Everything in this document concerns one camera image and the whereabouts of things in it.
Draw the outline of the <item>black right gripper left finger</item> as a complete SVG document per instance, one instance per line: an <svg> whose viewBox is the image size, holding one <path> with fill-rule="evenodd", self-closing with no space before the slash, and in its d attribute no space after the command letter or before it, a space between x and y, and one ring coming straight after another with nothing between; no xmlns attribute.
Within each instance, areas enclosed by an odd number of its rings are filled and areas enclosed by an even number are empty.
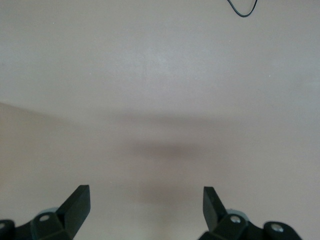
<svg viewBox="0 0 320 240"><path fill-rule="evenodd" d="M90 186L80 185L64 201L44 210L29 222L16 226L11 219L0 221L2 240L73 240L91 210Z"/></svg>

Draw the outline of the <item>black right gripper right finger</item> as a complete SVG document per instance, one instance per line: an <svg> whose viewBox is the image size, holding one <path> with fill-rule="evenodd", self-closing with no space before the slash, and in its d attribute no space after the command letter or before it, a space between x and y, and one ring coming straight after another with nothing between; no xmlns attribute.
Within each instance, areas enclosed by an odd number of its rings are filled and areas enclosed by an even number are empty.
<svg viewBox="0 0 320 240"><path fill-rule="evenodd" d="M208 231L201 240L299 240L288 224L268 221L260 228L239 210L226 209L213 187L203 188L202 211Z"/></svg>

